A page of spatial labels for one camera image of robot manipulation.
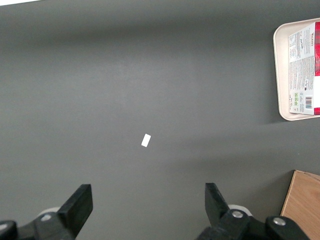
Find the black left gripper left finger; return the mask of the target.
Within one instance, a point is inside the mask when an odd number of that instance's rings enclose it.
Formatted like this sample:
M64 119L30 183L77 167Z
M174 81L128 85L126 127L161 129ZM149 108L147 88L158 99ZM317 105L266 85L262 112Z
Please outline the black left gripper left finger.
M60 207L42 211L31 222L18 226L0 222L2 240L75 240L93 211L92 186L82 184Z

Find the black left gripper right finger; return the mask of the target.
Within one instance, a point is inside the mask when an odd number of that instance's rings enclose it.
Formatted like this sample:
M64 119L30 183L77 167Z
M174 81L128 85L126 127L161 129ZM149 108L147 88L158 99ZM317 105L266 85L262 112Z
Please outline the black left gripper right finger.
M307 234L292 219L269 216L265 222L238 208L230 208L215 183L206 183L205 211L210 227L198 240L308 240Z

